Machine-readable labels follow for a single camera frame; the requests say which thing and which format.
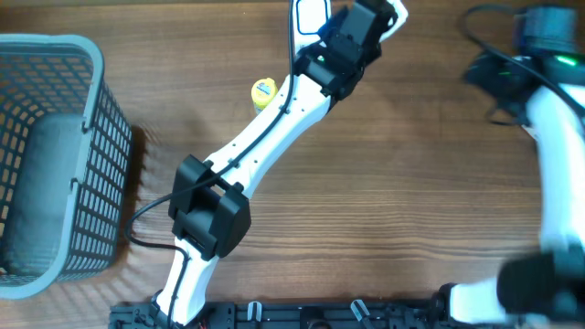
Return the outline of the yellow candy bottle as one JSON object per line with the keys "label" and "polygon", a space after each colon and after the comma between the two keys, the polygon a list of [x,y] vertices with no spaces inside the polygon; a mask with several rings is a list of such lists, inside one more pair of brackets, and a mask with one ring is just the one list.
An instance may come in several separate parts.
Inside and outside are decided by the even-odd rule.
{"label": "yellow candy bottle", "polygon": [[257,114],[263,111],[278,92],[276,82],[271,78],[257,80],[250,91],[254,110]]}

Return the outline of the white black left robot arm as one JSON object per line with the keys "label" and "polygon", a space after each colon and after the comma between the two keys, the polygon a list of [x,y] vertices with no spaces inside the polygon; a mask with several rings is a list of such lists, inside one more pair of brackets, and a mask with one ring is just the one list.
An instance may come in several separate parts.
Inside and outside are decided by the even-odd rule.
{"label": "white black left robot arm", "polygon": [[400,1],[356,1],[313,33],[300,32],[289,9],[289,74],[282,88],[229,144],[200,161],[189,155],[175,172],[168,215],[175,259],[153,305],[165,328],[184,328],[206,304],[218,260],[251,224],[250,200],[264,175],[293,142],[348,97],[381,44],[408,17]]}

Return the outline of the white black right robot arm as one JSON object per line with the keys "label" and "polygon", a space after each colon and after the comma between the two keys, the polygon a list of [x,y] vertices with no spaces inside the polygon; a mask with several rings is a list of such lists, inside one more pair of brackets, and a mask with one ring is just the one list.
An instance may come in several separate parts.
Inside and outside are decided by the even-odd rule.
{"label": "white black right robot arm", "polygon": [[[511,57],[480,39],[469,16],[497,11],[516,19]],[[577,12],[563,5],[484,4],[458,21],[482,49],[467,83],[496,101],[513,126],[535,140],[541,178],[540,250],[506,262],[494,278],[442,289],[442,316],[462,324],[520,319],[584,320],[584,56],[575,44]]]}

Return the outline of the white barcode scanner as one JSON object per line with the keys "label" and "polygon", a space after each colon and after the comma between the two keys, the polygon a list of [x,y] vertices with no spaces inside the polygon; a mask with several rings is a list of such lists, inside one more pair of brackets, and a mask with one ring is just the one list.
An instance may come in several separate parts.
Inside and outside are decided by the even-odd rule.
{"label": "white barcode scanner", "polygon": [[320,40],[319,29],[332,13],[330,0],[294,0],[292,7],[295,54]]}

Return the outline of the grey plastic mesh basket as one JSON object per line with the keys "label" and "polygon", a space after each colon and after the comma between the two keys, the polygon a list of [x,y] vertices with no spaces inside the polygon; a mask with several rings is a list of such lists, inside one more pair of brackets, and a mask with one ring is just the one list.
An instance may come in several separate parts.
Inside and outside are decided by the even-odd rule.
{"label": "grey plastic mesh basket", "polygon": [[1,296],[101,274],[116,258],[132,127],[100,49],[1,37]]}

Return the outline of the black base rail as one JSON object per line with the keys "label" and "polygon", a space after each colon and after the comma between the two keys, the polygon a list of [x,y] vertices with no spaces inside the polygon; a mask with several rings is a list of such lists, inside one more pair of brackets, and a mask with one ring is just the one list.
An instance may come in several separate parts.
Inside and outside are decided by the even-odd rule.
{"label": "black base rail", "polygon": [[205,329],[456,329],[427,300],[397,302],[208,302],[186,328]]}

